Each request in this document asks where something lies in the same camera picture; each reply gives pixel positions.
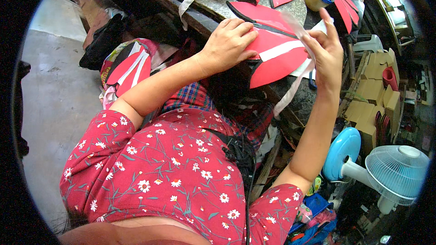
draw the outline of finger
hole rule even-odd
[[[245,61],[251,57],[254,57],[257,55],[257,52],[255,50],[244,50],[241,55],[239,55],[237,62]]]
[[[237,26],[236,29],[234,29],[234,31],[237,32],[239,36],[243,36],[252,28],[253,28],[253,23],[244,22],[244,23],[240,24],[239,26]]]
[[[336,28],[334,24],[332,23],[331,17],[326,9],[321,8],[320,9],[320,15],[321,18],[324,20],[324,24],[327,28],[327,37],[331,41],[339,42],[339,36],[337,35]]]
[[[313,38],[315,38],[321,46],[325,45],[326,41],[328,41],[327,35],[322,31],[319,30],[308,31],[308,34]]]
[[[242,24],[244,22],[244,20],[239,19],[239,18],[234,18],[232,20],[230,20],[230,22],[225,26],[225,29],[236,29],[237,26],[239,26],[240,24]]]
[[[221,21],[221,23],[218,25],[217,29],[222,29],[224,28],[227,24],[229,24],[231,21],[230,18],[224,19],[223,21]]]
[[[249,33],[245,34],[244,36],[242,36],[241,39],[244,42],[244,46],[247,47],[249,44],[251,44],[251,42],[253,42],[254,39],[257,38],[258,35],[259,35],[259,32],[256,30],[253,30],[253,31],[250,31]]]
[[[315,57],[320,56],[322,52],[324,52],[324,48],[318,43],[318,41],[312,37],[309,37],[307,35],[304,35],[302,37],[303,41],[306,43],[306,45],[312,50]]]

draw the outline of concrete floor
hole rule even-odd
[[[57,7],[56,2],[58,0],[49,0],[44,10],[56,13],[52,9]],[[63,4],[70,5],[63,9],[74,5],[68,1]],[[62,18],[43,15],[45,18],[41,19],[36,13],[34,21],[43,21],[38,26],[41,31],[28,31],[22,56],[23,61],[31,65],[30,73],[21,83],[24,99],[22,137],[30,148],[23,164],[34,201],[49,226],[56,230],[66,219],[59,181],[71,150],[91,118],[102,109],[98,98],[101,82],[98,71],[79,67],[84,54],[83,41],[52,33],[56,23],[65,28],[63,32],[84,31],[81,24],[71,23],[80,20],[78,15],[67,13],[76,16],[64,23],[53,21]]]

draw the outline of white daisy print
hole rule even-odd
[[[65,179],[68,179],[68,177],[70,176],[71,176],[71,168],[69,167],[64,171],[64,177]]]
[[[179,162],[179,160],[178,160],[177,158],[174,158],[174,157],[171,158],[171,161],[172,161],[173,164],[176,165],[176,166],[180,166],[180,164],[181,164],[181,163]]]
[[[239,215],[240,213],[236,209],[233,209],[227,214],[227,218],[235,219],[239,217]]]
[[[294,197],[294,201],[297,201],[300,198],[300,195],[298,194],[298,192],[295,192],[292,197]]]
[[[171,182],[171,186],[173,188],[178,188],[182,184],[182,181],[179,179],[174,179],[174,181]]]
[[[103,222],[105,221],[105,217],[104,216],[100,216],[96,219],[97,222]]]
[[[113,173],[109,172],[108,176],[106,176],[106,181],[110,180],[113,178]]]
[[[225,193],[222,193],[220,196],[219,196],[219,199],[221,200],[221,202],[228,202],[228,200],[229,200],[229,198],[228,198],[228,196],[227,196],[227,194],[225,194]]]
[[[120,117],[119,122],[121,123],[121,125],[127,125],[127,119],[125,117]]]
[[[123,166],[123,163],[121,163],[120,161],[115,162],[115,166],[121,170],[122,172],[125,171],[126,169]]]
[[[270,204],[272,204],[273,202],[275,202],[276,200],[278,200],[279,199],[279,197],[272,197],[271,199],[270,199]]]
[[[212,172],[210,172],[210,171],[201,171],[201,176],[202,176],[203,178],[205,178],[206,180],[209,180],[209,179],[212,179],[212,178],[213,178],[213,176],[212,176],[211,173],[212,173]]]
[[[142,192],[146,193],[146,192],[150,191],[150,188],[151,188],[151,186],[150,186],[150,182],[149,182],[149,181],[146,181],[146,180],[139,181],[139,183],[138,183],[138,188],[139,188]]]
[[[94,212],[97,210],[97,200],[92,200],[92,202],[90,203],[91,206],[91,210],[93,210]]]
[[[102,148],[102,149],[106,148],[106,145],[103,142],[97,142],[97,143],[95,143],[95,145]]]
[[[96,169],[96,170],[98,170],[98,169],[102,169],[102,168],[103,168],[103,162],[98,162],[98,163],[96,163],[94,166],[95,166],[95,169]]]
[[[197,169],[200,169],[200,168],[198,167],[198,163],[194,163],[193,166],[192,166],[192,170],[193,170],[194,172],[197,172]]]
[[[81,150],[86,143],[86,140],[83,140],[82,143],[79,144],[79,150]]]
[[[269,223],[272,223],[272,224],[275,223],[275,218],[273,218],[273,217],[266,217],[265,219],[266,219]]]
[[[128,154],[131,155],[135,155],[136,153],[138,153],[138,150],[133,146],[127,147],[126,151],[128,152]]]

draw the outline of black bag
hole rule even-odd
[[[117,13],[106,25],[96,30],[94,40],[85,48],[79,66],[100,71],[106,57],[122,42],[125,23],[122,15]]]

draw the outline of colorful fabric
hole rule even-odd
[[[193,83],[183,87],[179,92],[175,93],[164,105],[161,113],[169,112],[177,108],[195,108],[204,111],[216,111],[210,97],[207,95],[206,89],[199,83]],[[246,138],[257,150],[262,143],[266,130],[268,129],[271,119],[273,118],[273,106],[269,103],[255,105],[247,113],[241,113],[230,119],[223,116],[223,121],[232,129],[233,134],[241,136],[244,134]]]
[[[165,216],[213,244],[245,242],[241,174],[229,162],[227,124],[198,83],[164,104],[162,114],[135,133],[123,114],[104,110],[91,121],[68,158],[60,181],[67,208],[89,222]],[[291,184],[267,190],[250,207],[252,244],[283,244],[302,202]]]

